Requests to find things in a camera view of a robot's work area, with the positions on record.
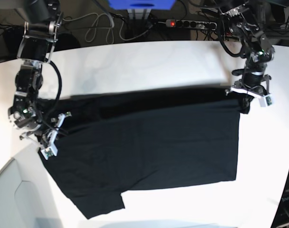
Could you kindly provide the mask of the black T-shirt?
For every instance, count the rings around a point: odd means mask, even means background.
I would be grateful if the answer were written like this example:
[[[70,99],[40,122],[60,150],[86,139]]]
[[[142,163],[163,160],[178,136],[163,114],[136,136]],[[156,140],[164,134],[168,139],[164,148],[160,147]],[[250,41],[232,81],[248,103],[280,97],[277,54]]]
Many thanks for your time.
[[[68,99],[69,131],[57,156],[40,157],[63,194],[87,218],[124,208],[128,190],[233,181],[239,98],[219,88],[147,91]]]

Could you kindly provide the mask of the grey power strip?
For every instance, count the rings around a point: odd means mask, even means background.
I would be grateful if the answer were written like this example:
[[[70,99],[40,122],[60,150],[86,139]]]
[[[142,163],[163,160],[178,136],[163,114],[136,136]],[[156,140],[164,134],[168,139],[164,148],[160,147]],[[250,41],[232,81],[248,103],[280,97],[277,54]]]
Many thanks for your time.
[[[168,28],[178,29],[192,29],[192,30],[208,30],[216,31],[217,23],[210,21],[197,21],[197,20],[175,20],[167,19],[165,25]]]

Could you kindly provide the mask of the grey plastic panel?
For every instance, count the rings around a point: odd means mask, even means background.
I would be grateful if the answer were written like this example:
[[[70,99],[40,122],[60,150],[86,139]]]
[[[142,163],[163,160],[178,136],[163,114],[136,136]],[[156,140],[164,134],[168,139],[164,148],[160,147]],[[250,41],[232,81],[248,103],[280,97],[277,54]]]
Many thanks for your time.
[[[49,212],[37,187],[22,179],[18,163],[10,159],[0,170],[0,228],[62,228],[58,215]]]

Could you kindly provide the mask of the blue box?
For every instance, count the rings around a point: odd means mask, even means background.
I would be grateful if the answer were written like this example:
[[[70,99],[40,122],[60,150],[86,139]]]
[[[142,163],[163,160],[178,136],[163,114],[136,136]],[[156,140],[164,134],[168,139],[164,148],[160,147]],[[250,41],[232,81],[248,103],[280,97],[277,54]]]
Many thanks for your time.
[[[154,9],[170,10],[175,0],[109,0],[109,6],[115,10]]]

